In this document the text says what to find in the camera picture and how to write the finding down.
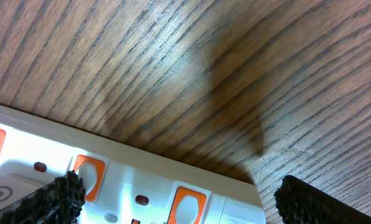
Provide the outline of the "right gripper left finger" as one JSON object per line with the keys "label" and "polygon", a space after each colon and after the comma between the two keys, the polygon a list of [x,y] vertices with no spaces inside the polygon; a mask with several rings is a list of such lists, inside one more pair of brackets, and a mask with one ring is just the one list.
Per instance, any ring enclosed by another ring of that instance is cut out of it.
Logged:
{"label": "right gripper left finger", "polygon": [[74,171],[0,209],[0,224],[74,224],[85,204],[83,179]]}

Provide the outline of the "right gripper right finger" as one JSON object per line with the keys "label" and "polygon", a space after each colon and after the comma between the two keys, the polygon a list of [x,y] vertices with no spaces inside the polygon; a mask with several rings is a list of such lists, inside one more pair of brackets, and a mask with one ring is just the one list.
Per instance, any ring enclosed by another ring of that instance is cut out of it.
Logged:
{"label": "right gripper right finger", "polygon": [[370,216],[292,175],[283,178],[274,196],[285,224],[371,224]]}

